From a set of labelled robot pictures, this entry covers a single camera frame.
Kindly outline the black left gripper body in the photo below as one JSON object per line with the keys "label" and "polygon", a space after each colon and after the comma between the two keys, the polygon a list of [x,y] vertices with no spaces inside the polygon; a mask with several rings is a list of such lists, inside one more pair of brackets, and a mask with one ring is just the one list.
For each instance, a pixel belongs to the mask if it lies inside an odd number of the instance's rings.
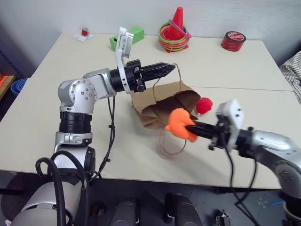
{"label": "black left gripper body", "polygon": [[146,87],[141,76],[140,60],[133,60],[127,62],[124,69],[127,78],[127,84],[129,86],[130,91],[144,92],[146,90]]}

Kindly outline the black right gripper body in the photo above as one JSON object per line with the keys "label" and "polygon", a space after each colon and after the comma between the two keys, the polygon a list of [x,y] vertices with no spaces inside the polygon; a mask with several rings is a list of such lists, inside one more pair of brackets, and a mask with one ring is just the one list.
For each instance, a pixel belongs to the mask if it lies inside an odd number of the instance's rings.
{"label": "black right gripper body", "polygon": [[225,149],[227,147],[226,135],[229,134],[229,124],[227,122],[217,122],[213,129],[211,143],[208,149],[213,151],[215,148]]}

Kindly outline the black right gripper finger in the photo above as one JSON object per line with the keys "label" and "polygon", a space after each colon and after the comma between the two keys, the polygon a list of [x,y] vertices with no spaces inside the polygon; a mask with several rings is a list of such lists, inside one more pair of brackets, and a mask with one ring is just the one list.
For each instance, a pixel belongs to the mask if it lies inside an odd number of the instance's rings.
{"label": "black right gripper finger", "polygon": [[199,127],[199,126],[186,126],[186,129],[189,132],[197,135],[198,137],[212,139],[214,136],[214,128]]}
{"label": "black right gripper finger", "polygon": [[207,124],[204,122],[196,121],[191,127],[191,131],[214,131],[215,125]]}

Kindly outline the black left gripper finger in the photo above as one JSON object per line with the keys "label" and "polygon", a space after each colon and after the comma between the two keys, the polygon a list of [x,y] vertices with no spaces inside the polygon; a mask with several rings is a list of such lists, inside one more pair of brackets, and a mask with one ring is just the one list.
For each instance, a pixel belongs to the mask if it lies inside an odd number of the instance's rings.
{"label": "black left gripper finger", "polygon": [[142,81],[152,81],[156,79],[163,78],[167,76],[171,71],[169,70],[163,70],[163,69],[157,69],[157,70],[144,70],[142,72]]}
{"label": "black left gripper finger", "polygon": [[175,65],[163,62],[142,67],[144,73],[170,73],[174,69]]}

